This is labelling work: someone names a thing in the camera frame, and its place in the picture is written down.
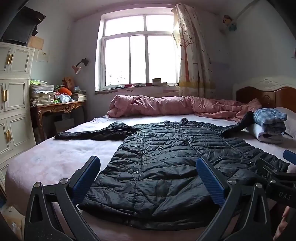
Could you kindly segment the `right hand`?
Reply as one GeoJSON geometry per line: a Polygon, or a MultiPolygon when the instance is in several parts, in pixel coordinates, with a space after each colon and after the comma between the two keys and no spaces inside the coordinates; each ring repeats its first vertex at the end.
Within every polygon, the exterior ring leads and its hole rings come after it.
{"type": "Polygon", "coordinates": [[[289,211],[290,211],[290,207],[287,206],[285,208],[285,211],[284,211],[283,215],[282,215],[281,222],[277,227],[276,233],[275,233],[275,235],[273,237],[273,241],[277,240],[279,238],[279,236],[282,234],[282,232],[284,231],[284,229],[287,227],[287,225],[288,225],[287,215],[289,214],[289,211]]]}

